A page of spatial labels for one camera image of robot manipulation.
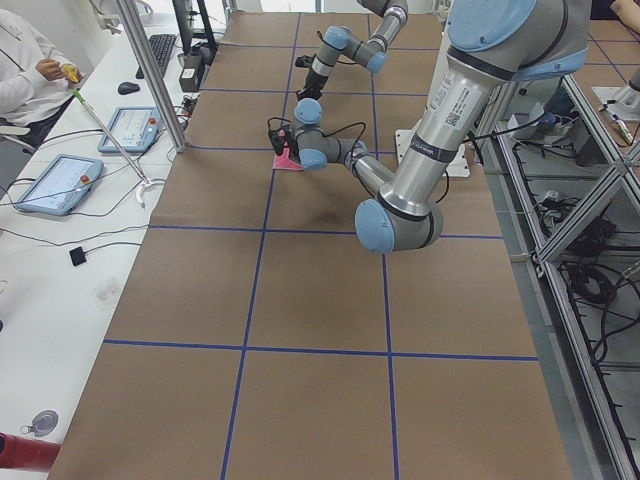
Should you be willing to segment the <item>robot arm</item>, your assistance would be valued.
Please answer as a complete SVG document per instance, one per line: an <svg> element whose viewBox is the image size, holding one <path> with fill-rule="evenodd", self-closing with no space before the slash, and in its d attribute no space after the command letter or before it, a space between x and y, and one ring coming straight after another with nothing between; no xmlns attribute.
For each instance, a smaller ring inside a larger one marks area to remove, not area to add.
<svg viewBox="0 0 640 480"><path fill-rule="evenodd" d="M381 24L367 40L359 39L346 26L330 26L313 57L301 56L296 59L297 67L306 67L308 70L304 87L296 92L298 100L318 100L322 96L322 90L341 56L372 74L377 74L384 66L390 44L407 23L407 2L364 0L359 4L381 17Z"/></svg>
<svg viewBox="0 0 640 480"><path fill-rule="evenodd" d="M288 130L276 136L306 171L329 163L347 168L370 193L355 212L360 243L388 254L432 244L443 215L430 196L492 91L510 81L573 73L584 64L591 4L588 1L456 1L447 17L447 70L425 108L395 171L366 146L336 139L320 127L318 100L332 69L346 56L371 73L408 20L404 1L364 1L382 19L366 41L342 26L330 27L313 58Z"/></svg>

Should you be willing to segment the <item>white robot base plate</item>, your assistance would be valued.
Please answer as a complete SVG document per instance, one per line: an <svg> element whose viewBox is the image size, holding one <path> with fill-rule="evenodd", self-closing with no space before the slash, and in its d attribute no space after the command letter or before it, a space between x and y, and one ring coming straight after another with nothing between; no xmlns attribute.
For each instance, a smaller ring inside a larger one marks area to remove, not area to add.
<svg viewBox="0 0 640 480"><path fill-rule="evenodd" d="M415 135L415 129L399 129L394 133L395 153L397 164L400 165L406 157L406 152L410 149L412 138ZM464 144L458 146L455 156L451 156L450 151L438 148L432 148L437 160L442 160L444 156L449 157L446 173L450 177L467 178L470 176L470 167L466 155L466 147Z"/></svg>

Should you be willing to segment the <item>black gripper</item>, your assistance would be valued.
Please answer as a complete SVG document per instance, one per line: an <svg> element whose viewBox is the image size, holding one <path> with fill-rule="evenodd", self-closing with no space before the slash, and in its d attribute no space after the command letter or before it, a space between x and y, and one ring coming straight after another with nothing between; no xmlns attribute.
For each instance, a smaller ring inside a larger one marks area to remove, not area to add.
<svg viewBox="0 0 640 480"><path fill-rule="evenodd" d="M322 96L322 90L327 83L328 77L317 73L312 68L309 69L306 76L304 86L296 92L298 101L303 99L319 100Z"/></svg>

